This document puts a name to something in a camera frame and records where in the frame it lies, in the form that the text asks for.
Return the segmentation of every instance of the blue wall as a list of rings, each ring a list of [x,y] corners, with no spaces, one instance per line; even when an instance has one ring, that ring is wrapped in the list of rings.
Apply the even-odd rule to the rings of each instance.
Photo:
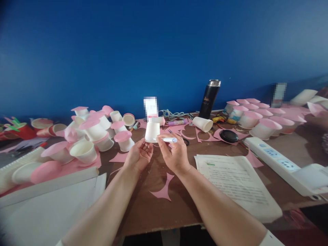
[[[222,80],[216,109],[269,102],[272,83],[328,73],[327,9],[327,0],[13,0],[0,33],[0,113],[63,119],[110,105],[141,118],[144,96],[195,111],[209,79]],[[303,89],[293,88],[289,97]]]

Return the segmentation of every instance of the white paper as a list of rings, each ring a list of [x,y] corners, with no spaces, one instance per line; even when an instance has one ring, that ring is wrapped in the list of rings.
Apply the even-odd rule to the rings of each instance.
[[[244,156],[197,155],[199,171],[223,193],[262,223],[271,223],[282,211]]]

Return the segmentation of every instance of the finger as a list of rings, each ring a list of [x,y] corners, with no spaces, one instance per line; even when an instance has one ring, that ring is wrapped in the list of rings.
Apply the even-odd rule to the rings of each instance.
[[[161,139],[160,137],[157,137],[157,142],[158,142],[158,145],[161,149],[163,158],[169,157],[171,155],[171,152],[168,150],[168,147],[166,146],[163,139]]]

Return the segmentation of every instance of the wooden table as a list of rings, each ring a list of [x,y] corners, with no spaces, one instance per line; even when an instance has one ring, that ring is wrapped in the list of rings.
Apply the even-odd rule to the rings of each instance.
[[[232,128],[228,124],[222,126],[224,128]],[[186,126],[186,131],[183,133],[188,137],[196,136],[195,128],[192,126]],[[145,129],[137,129],[132,132],[132,139],[138,141],[144,135]],[[200,139],[208,138],[208,134],[203,132],[200,132],[198,136]],[[272,138],[267,143],[300,167],[311,163],[318,163],[324,166],[328,164],[328,155],[322,151],[320,146],[321,135],[308,131],[304,126],[298,127],[292,135],[282,135]],[[100,174],[107,172],[109,175],[112,171],[123,165],[123,163],[108,162],[119,151],[117,143],[115,143],[113,148],[101,153],[102,166],[99,169]],[[204,141],[198,143],[197,139],[190,140],[187,150],[189,162],[194,167],[196,167],[194,159],[194,155],[196,154],[227,154],[229,156],[247,154],[247,150],[241,145],[233,146],[222,141]],[[308,197],[302,197],[266,164],[255,170],[282,210],[291,210],[325,203],[324,200],[313,201]],[[193,200],[178,177],[175,176],[169,185],[168,193],[172,200],[171,202],[166,199],[158,199],[149,192],[162,189],[166,182],[166,173],[174,175],[166,166],[160,149],[155,147],[152,160],[142,172],[132,195],[118,235],[133,235],[202,223]]]

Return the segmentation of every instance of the electrical outlet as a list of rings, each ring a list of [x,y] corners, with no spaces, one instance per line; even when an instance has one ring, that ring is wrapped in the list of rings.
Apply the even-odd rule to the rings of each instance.
[[[278,157],[282,157],[277,151],[275,151],[274,149],[264,149],[264,151],[269,154],[270,156],[272,156],[272,158],[278,158]]]

